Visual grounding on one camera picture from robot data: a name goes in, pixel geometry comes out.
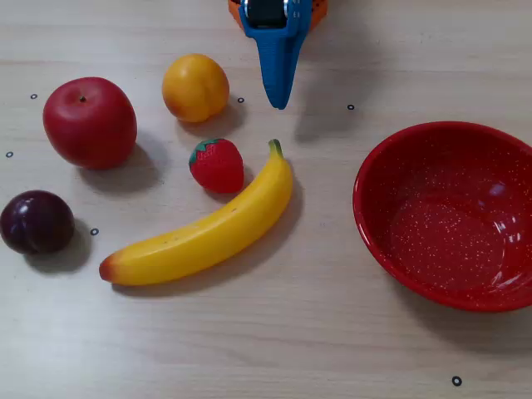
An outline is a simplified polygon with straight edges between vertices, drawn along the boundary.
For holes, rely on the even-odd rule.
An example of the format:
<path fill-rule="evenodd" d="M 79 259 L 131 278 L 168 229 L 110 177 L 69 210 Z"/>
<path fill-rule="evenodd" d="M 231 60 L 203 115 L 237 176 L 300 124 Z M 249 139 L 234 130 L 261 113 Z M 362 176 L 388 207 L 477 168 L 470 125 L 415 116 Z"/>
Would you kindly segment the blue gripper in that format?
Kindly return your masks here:
<path fill-rule="evenodd" d="M 312 2 L 300 0 L 241 1 L 239 15 L 248 37 L 256 38 L 264 89 L 276 109 L 285 105 L 285 37 L 288 42 L 287 100 L 298 57 L 312 23 Z"/>

